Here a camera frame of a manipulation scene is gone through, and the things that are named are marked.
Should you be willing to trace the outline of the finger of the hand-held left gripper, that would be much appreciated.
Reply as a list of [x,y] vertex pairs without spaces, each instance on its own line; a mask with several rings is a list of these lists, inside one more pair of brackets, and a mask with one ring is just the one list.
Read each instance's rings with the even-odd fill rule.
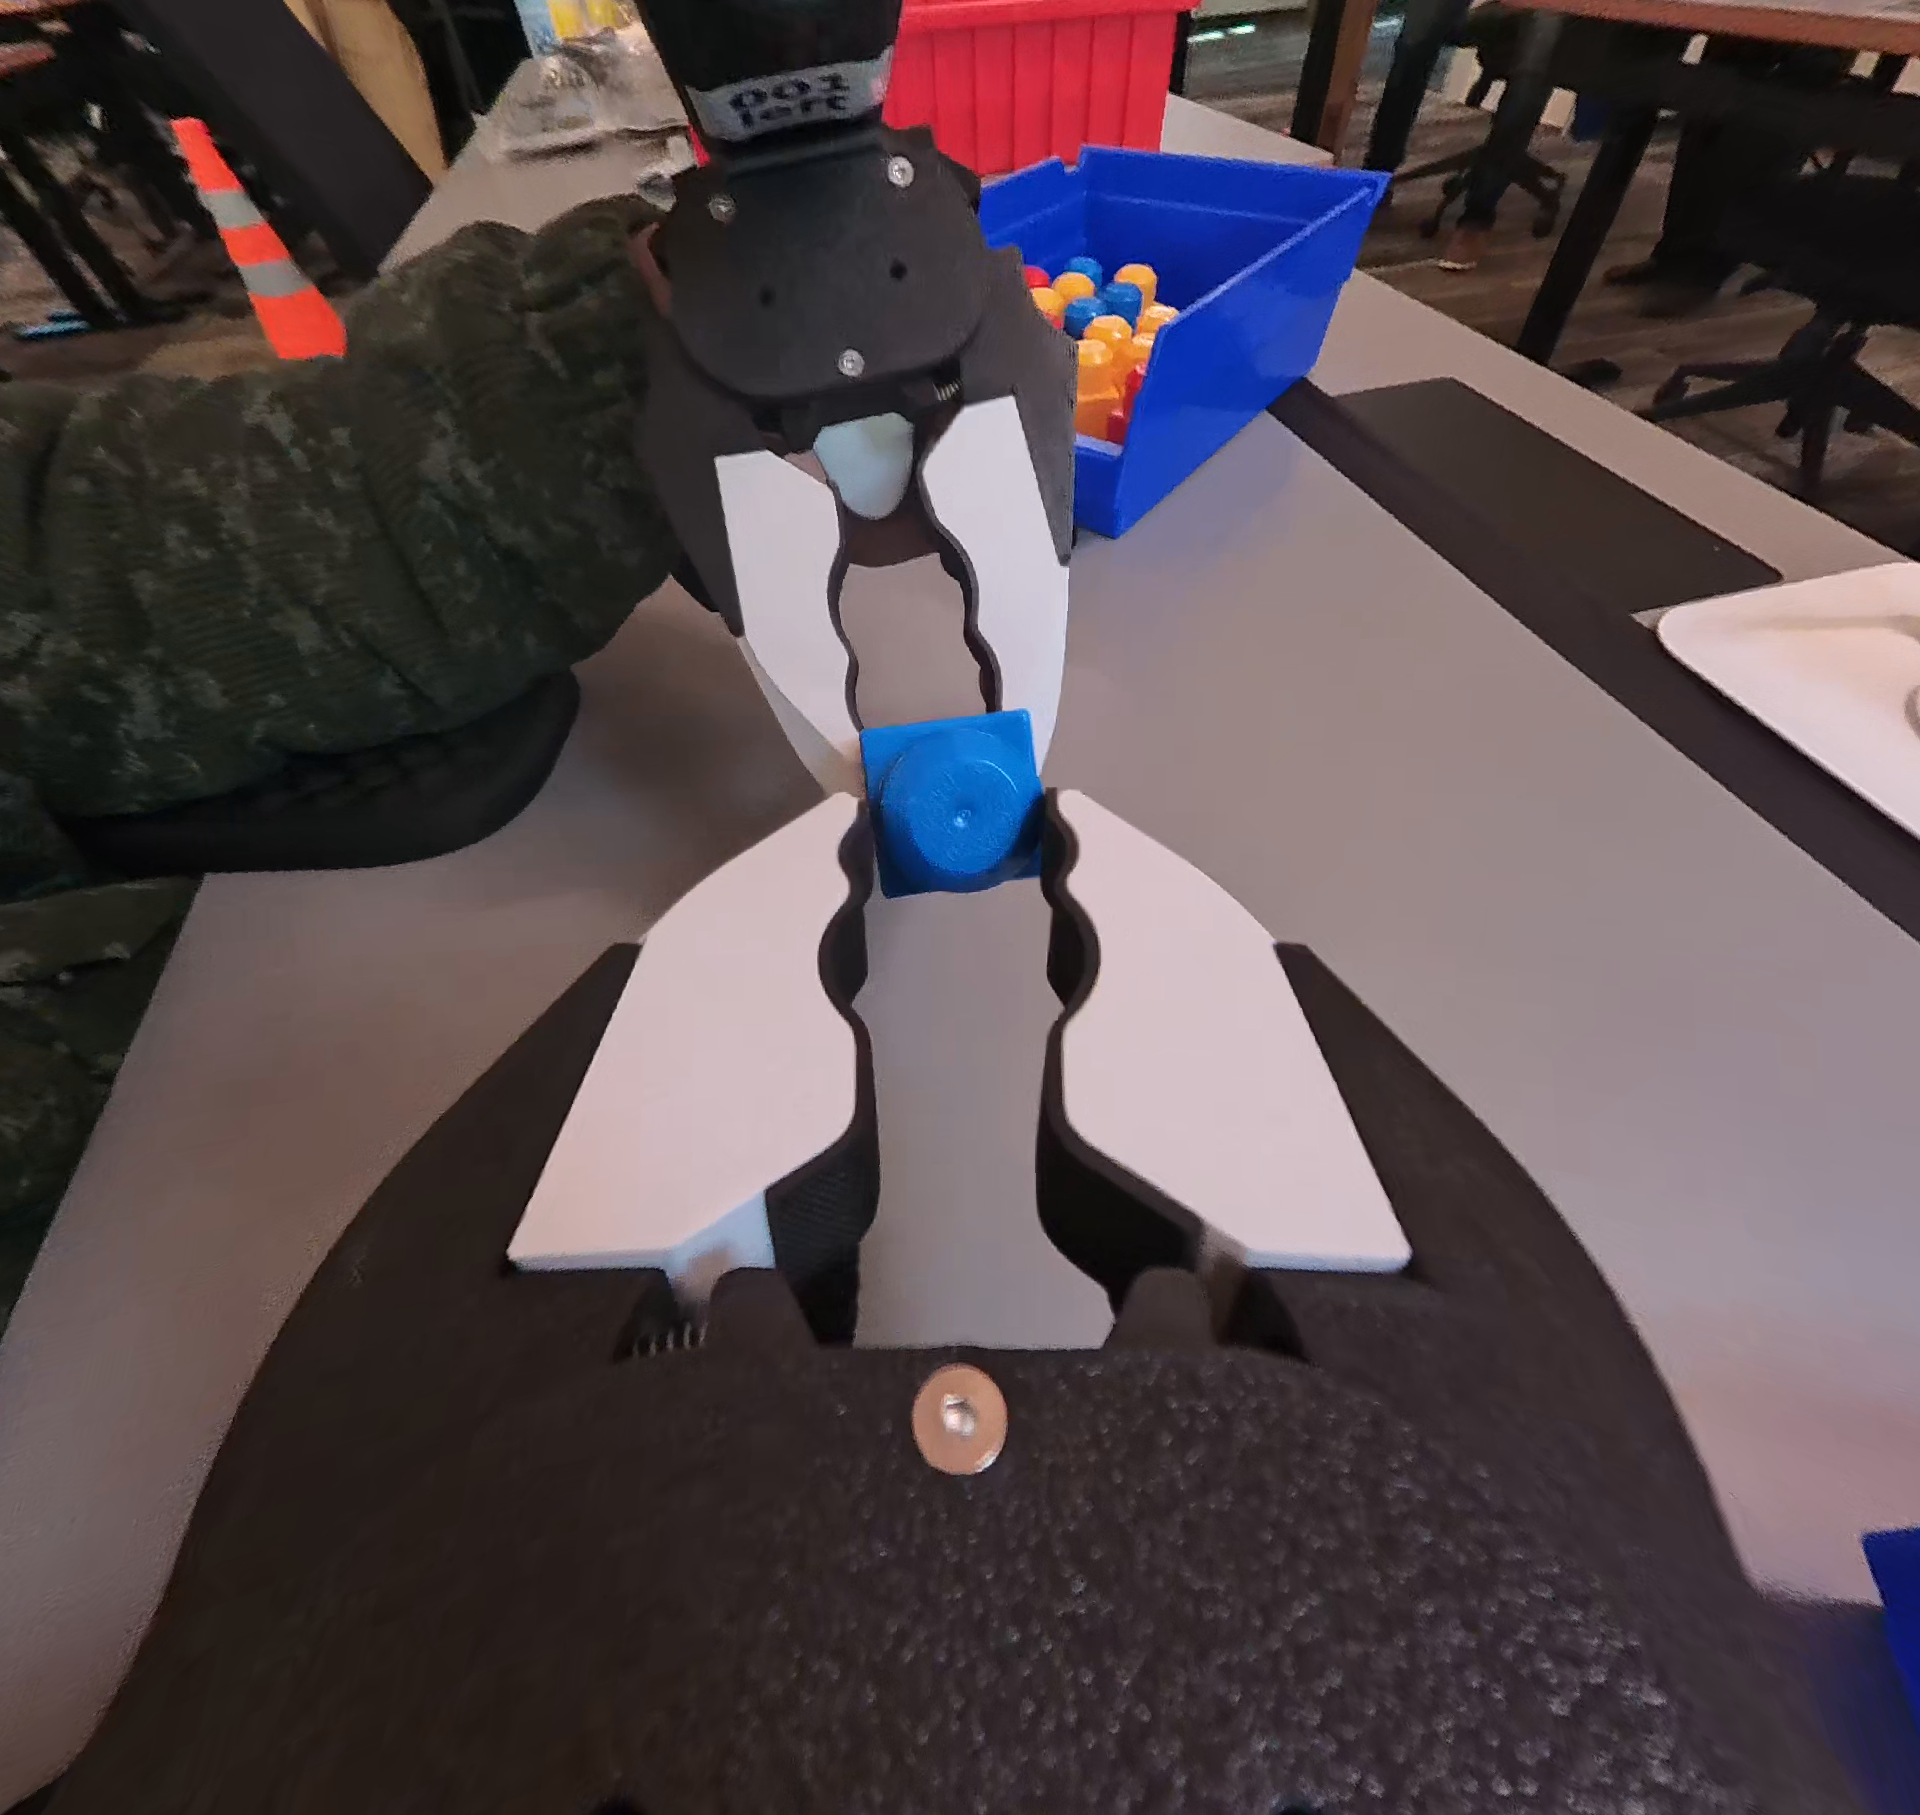
[[994,713],[1028,717],[1039,770],[1058,724],[1069,643],[1069,565],[1032,461],[1019,401],[960,405],[918,468],[939,552],[960,581],[962,632]]
[[831,484],[773,452],[716,461],[737,637],[787,742],[825,793],[860,795],[853,658],[837,620],[846,577]]

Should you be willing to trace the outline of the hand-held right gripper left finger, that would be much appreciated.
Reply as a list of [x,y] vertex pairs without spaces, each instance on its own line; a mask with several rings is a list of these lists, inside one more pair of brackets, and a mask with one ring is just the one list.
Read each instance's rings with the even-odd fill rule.
[[867,982],[875,838],[829,795],[683,895],[640,940],[507,1257],[659,1271],[684,1311],[744,1268],[825,1340],[858,1322],[877,1219]]

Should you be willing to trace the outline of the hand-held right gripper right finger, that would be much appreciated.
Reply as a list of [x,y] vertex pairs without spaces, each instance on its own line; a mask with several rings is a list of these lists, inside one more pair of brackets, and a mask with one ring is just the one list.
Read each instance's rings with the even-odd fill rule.
[[1202,867],[1081,790],[1045,798],[1039,1221],[1122,1309],[1155,1268],[1402,1276],[1414,1250],[1286,969]]

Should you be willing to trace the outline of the pile of mega blocks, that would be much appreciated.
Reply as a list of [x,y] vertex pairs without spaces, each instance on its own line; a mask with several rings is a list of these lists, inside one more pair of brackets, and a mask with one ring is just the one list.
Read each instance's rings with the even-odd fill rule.
[[1131,260],[1104,273],[1080,253],[1058,272],[1025,261],[1020,276],[1045,320],[1073,342],[1077,436],[1126,446],[1157,340],[1183,313],[1166,299],[1158,265]]

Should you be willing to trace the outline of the blue mega block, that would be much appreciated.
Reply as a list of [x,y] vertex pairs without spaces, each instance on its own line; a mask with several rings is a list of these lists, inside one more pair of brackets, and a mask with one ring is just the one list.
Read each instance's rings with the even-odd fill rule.
[[1041,874],[1045,783],[1025,708],[873,726],[858,747],[888,898]]

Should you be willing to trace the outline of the blue plastic bin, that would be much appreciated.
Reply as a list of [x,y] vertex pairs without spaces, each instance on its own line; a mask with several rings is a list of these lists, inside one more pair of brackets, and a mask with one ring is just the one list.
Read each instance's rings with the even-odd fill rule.
[[1795,1606],[1819,1728],[1869,1812],[1919,1810],[1919,1528],[1862,1536],[1876,1599]]
[[1378,172],[1103,147],[985,186],[990,244],[1049,269],[1140,261],[1176,309],[1128,436],[1077,438],[1080,529],[1128,533],[1309,375],[1386,186]]

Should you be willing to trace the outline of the person's left forearm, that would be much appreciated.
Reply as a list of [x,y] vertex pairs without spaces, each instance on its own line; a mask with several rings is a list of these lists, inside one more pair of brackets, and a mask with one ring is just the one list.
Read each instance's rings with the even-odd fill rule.
[[70,821],[471,724],[667,581],[646,221],[467,225],[355,296],[343,358],[5,386],[9,888],[78,863]]

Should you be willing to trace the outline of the clear plastic bag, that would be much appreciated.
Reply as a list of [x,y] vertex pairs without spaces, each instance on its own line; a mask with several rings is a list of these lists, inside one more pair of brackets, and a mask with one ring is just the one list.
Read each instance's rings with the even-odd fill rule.
[[687,108],[640,34],[596,32],[520,62],[478,123],[483,155],[539,159],[687,136]]

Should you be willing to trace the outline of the red plastic bin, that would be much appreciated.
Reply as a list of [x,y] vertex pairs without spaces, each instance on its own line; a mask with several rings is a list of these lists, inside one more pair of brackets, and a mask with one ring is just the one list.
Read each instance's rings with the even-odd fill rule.
[[1085,147],[1163,147],[1173,47],[1202,0],[903,0],[883,103],[981,178]]

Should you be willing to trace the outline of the orange traffic cone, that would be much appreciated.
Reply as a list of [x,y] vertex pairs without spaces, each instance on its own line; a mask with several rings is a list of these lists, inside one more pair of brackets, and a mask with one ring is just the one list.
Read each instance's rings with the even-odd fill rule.
[[259,214],[207,125],[197,117],[173,117],[169,133],[275,354],[289,361],[343,358],[343,318]]

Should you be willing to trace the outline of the black office chair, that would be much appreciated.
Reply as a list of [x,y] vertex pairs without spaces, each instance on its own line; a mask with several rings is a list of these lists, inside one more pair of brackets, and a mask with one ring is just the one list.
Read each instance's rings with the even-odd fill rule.
[[1500,0],[1481,1],[1464,16],[1457,43],[1472,52],[1483,70],[1469,101],[1478,104],[1486,92],[1500,83],[1503,103],[1478,147],[1395,172],[1394,188],[1426,179],[1440,181],[1440,200],[1419,228],[1423,239],[1435,239],[1448,211],[1469,193],[1477,173],[1492,170],[1500,172],[1503,188],[1516,188],[1534,200],[1531,237],[1554,233],[1563,214],[1566,176],[1531,155],[1534,133],[1554,92],[1551,55],[1559,30],[1546,23],[1548,16],[1539,11],[1515,9]]
[[1919,443],[1919,409],[1860,364],[1876,329],[1919,329],[1919,198],[1898,178],[1808,172],[1732,206],[1721,244],[1764,284],[1811,303],[1767,359],[1679,364],[1640,409],[1644,420],[1779,403],[1777,435],[1796,440],[1795,490],[1817,495],[1837,426]]

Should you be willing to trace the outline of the black leaning panel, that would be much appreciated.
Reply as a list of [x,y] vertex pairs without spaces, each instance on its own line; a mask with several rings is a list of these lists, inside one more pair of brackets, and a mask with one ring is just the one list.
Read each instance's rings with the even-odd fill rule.
[[283,0],[110,0],[349,272],[373,276],[428,176]]

